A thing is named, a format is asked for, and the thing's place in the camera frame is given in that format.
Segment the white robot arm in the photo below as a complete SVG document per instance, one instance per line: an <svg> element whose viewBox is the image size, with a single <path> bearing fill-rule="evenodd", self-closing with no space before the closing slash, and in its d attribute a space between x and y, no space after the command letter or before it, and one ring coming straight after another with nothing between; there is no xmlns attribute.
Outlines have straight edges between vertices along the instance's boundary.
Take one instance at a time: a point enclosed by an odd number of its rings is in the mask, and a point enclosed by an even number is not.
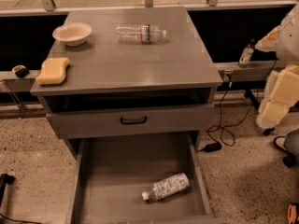
<svg viewBox="0 0 299 224"><path fill-rule="evenodd" d="M280 72L272 71L266 81L256 122L263 129L279 125L299 101L299 5L281 24L257 42L259 51L274 51L286 63Z"/></svg>

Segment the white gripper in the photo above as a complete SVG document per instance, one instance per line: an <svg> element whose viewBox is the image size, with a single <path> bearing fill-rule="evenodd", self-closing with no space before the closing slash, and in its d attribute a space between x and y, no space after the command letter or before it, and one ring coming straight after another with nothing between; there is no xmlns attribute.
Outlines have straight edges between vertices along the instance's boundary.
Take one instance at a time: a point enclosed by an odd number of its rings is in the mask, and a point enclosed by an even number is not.
<svg viewBox="0 0 299 224"><path fill-rule="evenodd" d="M278 26L272 29L255 48L262 52L276 51L278 31ZM256 123L263 129L274 128L298 101L299 66L292 64L280 72L272 71L266 80Z"/></svg>

